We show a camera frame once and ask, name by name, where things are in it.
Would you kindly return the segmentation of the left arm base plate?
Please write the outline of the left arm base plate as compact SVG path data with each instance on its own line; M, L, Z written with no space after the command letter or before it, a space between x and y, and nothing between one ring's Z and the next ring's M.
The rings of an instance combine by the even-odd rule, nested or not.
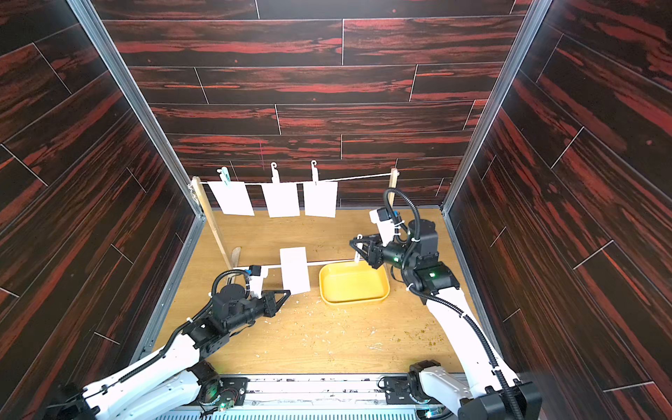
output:
M248 377L221 376L201 386L196 402L209 410L232 409L244 404L250 379Z

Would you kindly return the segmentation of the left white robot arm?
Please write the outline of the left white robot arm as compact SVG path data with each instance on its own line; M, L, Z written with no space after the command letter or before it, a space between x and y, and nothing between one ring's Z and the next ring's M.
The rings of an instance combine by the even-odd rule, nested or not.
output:
M46 419L151 419L182 404L218 382L207 359L246 327L272 318L292 295L289 290L250 286L258 266L218 275L210 299L196 315L176 327L162 348L81 390L70 388L45 410Z

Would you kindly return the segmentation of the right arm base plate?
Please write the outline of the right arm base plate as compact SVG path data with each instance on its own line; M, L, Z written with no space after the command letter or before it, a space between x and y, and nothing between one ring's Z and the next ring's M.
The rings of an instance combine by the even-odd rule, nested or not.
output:
M427 407L439 407L441 403L433 398L420 399L411 395L411 386L409 385L406 374L389 374L381 376L376 383L378 389L383 393L387 405L416 405Z

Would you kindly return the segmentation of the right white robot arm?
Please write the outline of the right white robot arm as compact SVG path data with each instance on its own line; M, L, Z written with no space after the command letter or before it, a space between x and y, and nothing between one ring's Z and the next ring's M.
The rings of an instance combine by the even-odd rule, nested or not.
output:
M350 241L367 264L398 269L406 290L419 298L444 330L464 369L465 380L435 360L409 367L409 396L418 404L436 401L441 418L537 419L543 397L537 385L522 381L484 334L467 304L460 282L439 259L439 234L401 190L387 188L374 212L379 232Z

